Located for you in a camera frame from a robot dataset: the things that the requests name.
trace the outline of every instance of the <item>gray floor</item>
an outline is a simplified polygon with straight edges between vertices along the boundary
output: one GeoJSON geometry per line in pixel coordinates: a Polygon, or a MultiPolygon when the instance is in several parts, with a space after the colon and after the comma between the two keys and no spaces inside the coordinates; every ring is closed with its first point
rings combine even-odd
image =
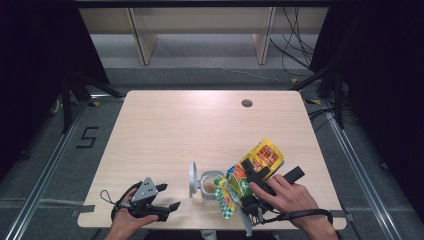
{"type": "MultiPolygon", "coordinates": [[[[248,35],[160,35],[148,66],[139,64],[132,36],[92,37],[111,85],[121,92],[131,89],[285,90],[290,87],[293,78],[305,78],[284,71],[282,54],[272,45],[266,64],[258,65],[252,39],[248,35]]],[[[272,38],[278,45],[284,46],[281,36],[272,38]]],[[[316,36],[302,38],[312,47],[316,42],[316,36]]],[[[306,63],[299,51],[288,51],[306,63]]],[[[290,73],[310,74],[288,58],[284,58],[284,66],[290,73]]],[[[316,99],[318,85],[319,82],[303,89],[302,97],[316,99]]],[[[92,89],[92,93],[103,94],[96,89],[92,89]]],[[[78,226],[75,213],[83,204],[121,106],[122,101],[102,101],[98,107],[90,105],[83,109],[22,239],[92,239],[95,236],[97,229],[78,226]],[[81,139],[87,127],[98,127],[87,132],[96,137],[95,144],[92,148],[77,148],[87,144],[81,139]]],[[[305,106],[308,112],[322,109],[322,105],[305,106]]],[[[31,158],[17,162],[0,184],[0,237],[6,236],[60,141],[62,121],[59,109],[57,114],[45,121],[33,140],[28,149],[31,158]]],[[[381,160],[378,153],[349,110],[344,111],[344,123],[344,132],[400,236],[403,239],[422,239],[422,222],[390,171],[378,166],[381,160]]],[[[341,231],[343,237],[390,239],[378,222],[379,218],[367,200],[327,116],[319,115],[312,125],[340,202],[349,216],[348,226],[341,231]]],[[[102,239],[106,232],[102,230],[95,239],[102,239]]],[[[142,239],[144,234],[140,231],[133,239],[142,239]]],[[[284,231],[279,236],[280,239],[306,239],[300,231],[284,231]]]]}

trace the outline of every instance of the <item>finger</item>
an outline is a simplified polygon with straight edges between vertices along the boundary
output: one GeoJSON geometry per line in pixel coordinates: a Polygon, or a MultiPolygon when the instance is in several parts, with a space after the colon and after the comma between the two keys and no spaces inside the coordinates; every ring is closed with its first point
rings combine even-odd
{"type": "Polygon", "coordinates": [[[123,201],[129,202],[130,201],[130,197],[132,197],[132,195],[134,195],[134,193],[136,191],[137,191],[137,188],[131,189],[131,191],[129,191],[128,194],[124,197],[123,201]]]}
{"type": "Polygon", "coordinates": [[[290,189],[292,187],[292,185],[283,176],[281,176],[281,174],[277,174],[273,178],[284,188],[290,189]]]}
{"type": "Polygon", "coordinates": [[[269,193],[265,192],[262,188],[260,188],[256,183],[251,182],[249,183],[249,187],[252,190],[252,192],[260,199],[271,203],[274,201],[274,196],[270,195],[269,193]]]}
{"type": "Polygon", "coordinates": [[[270,186],[274,190],[274,192],[277,193],[277,194],[283,194],[284,195],[285,191],[287,190],[286,188],[281,186],[281,184],[277,181],[277,179],[275,179],[275,177],[268,179],[266,184],[268,186],[270,186]]]}
{"type": "Polygon", "coordinates": [[[159,219],[158,215],[147,215],[144,218],[142,218],[144,220],[144,225],[150,224],[152,222],[155,222],[159,219]]]}

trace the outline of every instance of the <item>cable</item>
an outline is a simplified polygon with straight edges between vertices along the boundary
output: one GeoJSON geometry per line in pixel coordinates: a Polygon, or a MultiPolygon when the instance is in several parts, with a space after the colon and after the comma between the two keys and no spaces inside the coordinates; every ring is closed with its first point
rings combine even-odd
{"type": "Polygon", "coordinates": [[[306,45],[308,48],[310,48],[311,50],[313,50],[313,48],[312,47],[310,47],[309,45],[307,45],[302,39],[301,39],[301,37],[300,37],[300,30],[299,30],[299,21],[298,21],[298,16],[299,16],[299,8],[295,8],[295,22],[294,22],[294,24],[292,24],[292,21],[290,20],[290,18],[289,18],[289,16],[288,16],[288,14],[287,14],[287,12],[286,12],[286,9],[283,7],[283,11],[284,11],[284,14],[285,14],[285,16],[286,16],[286,19],[287,19],[287,21],[288,21],[288,23],[289,23],[289,25],[290,25],[290,28],[291,28],[291,30],[292,30],[292,32],[291,32],[291,34],[290,34],[290,38],[289,38],[289,40],[287,40],[285,37],[284,37],[284,35],[283,35],[283,38],[284,38],[284,40],[286,40],[286,42],[287,42],[287,45],[286,45],[286,48],[287,48],[287,46],[288,45],[290,45],[290,46],[292,46],[293,47],[293,45],[291,45],[290,44],[290,41],[291,41],[291,38],[292,38],[292,36],[293,35],[295,35],[295,37],[297,38],[297,40],[298,40],[298,42],[299,42],[299,44],[300,44],[300,46],[301,46],[301,49],[298,49],[299,51],[301,51],[302,53],[303,53],[303,56],[305,57],[305,61],[308,63],[308,65],[309,65],[309,62],[311,61],[311,58],[309,57],[309,55],[308,55],[308,51],[306,51],[306,49],[305,49],[305,47],[303,46],[303,45],[306,45]]]}
{"type": "MultiPolygon", "coordinates": [[[[165,51],[165,49],[163,49],[162,48],[162,46],[159,44],[159,42],[157,42],[156,43],[157,44],[157,46],[169,57],[169,58],[171,58],[172,59],[172,61],[174,62],[174,64],[175,65],[177,65],[177,66],[179,66],[179,67],[182,67],[182,68],[200,68],[200,69],[206,69],[206,68],[204,68],[204,67],[199,67],[199,66],[194,66],[194,65],[186,65],[186,66],[184,66],[184,65],[180,65],[180,64],[178,64],[178,63],[176,63],[176,61],[175,61],[175,59],[174,59],[174,57],[173,56],[171,56],[171,54],[169,54],[167,51],[165,51]]],[[[280,82],[280,83],[284,83],[284,84],[286,84],[286,85],[291,85],[291,83],[287,83],[287,82],[284,82],[283,80],[280,80],[280,79],[278,79],[278,78],[271,78],[271,77],[263,77],[263,76],[258,76],[258,75],[255,75],[255,74],[251,74],[251,73],[247,73],[247,72],[242,72],[242,71],[237,71],[237,70],[231,70],[231,69],[228,69],[228,68],[215,68],[215,69],[219,69],[219,70],[223,70],[223,71],[227,71],[227,72],[231,72],[231,73],[238,73],[238,74],[245,74],[245,75],[248,75],[248,76],[251,76],[251,77],[255,77],[255,78],[259,78],[259,79],[265,79],[265,80],[274,80],[274,81],[277,81],[277,82],[280,82]]]]}
{"type": "Polygon", "coordinates": [[[314,132],[318,131],[320,128],[322,128],[322,126],[324,126],[326,123],[330,122],[330,120],[334,119],[334,117],[331,117],[329,119],[327,119],[325,122],[323,122],[319,127],[314,129],[314,132]]]}
{"type": "Polygon", "coordinates": [[[303,62],[301,62],[299,59],[297,59],[296,57],[294,57],[293,55],[291,55],[290,53],[284,51],[283,49],[281,49],[277,44],[274,43],[274,41],[270,38],[269,41],[278,49],[280,50],[280,52],[284,53],[285,55],[287,55],[288,57],[290,57],[291,59],[293,59],[294,61],[296,61],[297,63],[299,63],[300,65],[302,65],[305,68],[309,68],[308,65],[304,64],[303,62]]]}

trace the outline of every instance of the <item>hand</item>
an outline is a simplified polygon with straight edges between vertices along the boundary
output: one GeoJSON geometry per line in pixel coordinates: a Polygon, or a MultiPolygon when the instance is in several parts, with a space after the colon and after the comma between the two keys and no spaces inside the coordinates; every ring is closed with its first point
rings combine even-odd
{"type": "MultiPolygon", "coordinates": [[[[137,191],[136,188],[132,189],[122,201],[128,202],[130,197],[137,191]]],[[[105,239],[128,239],[132,236],[137,230],[141,227],[150,224],[154,221],[158,220],[158,216],[149,215],[143,218],[134,218],[128,212],[126,208],[120,208],[119,211],[116,212],[115,218],[112,222],[112,226],[109,229],[108,234],[105,239]]]]}
{"type": "MultiPolygon", "coordinates": [[[[258,198],[271,204],[280,212],[318,208],[317,202],[305,186],[296,183],[292,185],[280,174],[268,179],[267,184],[275,191],[275,196],[268,194],[255,183],[250,183],[249,186],[258,198]]],[[[291,222],[297,228],[305,231],[310,239],[338,239],[336,231],[325,216],[301,217],[291,222]]]]}

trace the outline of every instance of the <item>wooden table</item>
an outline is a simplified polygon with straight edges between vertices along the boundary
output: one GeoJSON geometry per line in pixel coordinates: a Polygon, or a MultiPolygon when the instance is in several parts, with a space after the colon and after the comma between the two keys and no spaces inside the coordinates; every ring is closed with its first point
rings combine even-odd
{"type": "MultiPolygon", "coordinates": [[[[208,170],[226,170],[262,138],[277,145],[285,158],[278,173],[296,166],[305,172],[298,183],[308,187],[319,206],[341,210],[328,169],[305,110],[295,91],[131,91],[128,93],[84,202],[94,212],[81,213],[78,224],[108,228],[112,205],[100,198],[107,190],[113,201],[132,184],[150,176],[167,183],[153,204],[181,201],[167,222],[149,229],[244,230],[240,217],[221,216],[217,206],[205,206],[198,191],[189,198],[189,163],[198,176],[208,170]],[[242,101],[253,102],[244,107],[242,101]]],[[[265,214],[271,218],[272,213],[265,214]]],[[[335,218],[343,229],[345,218],[335,218]]],[[[288,221],[258,225],[254,230],[295,229],[288,221]]]]}

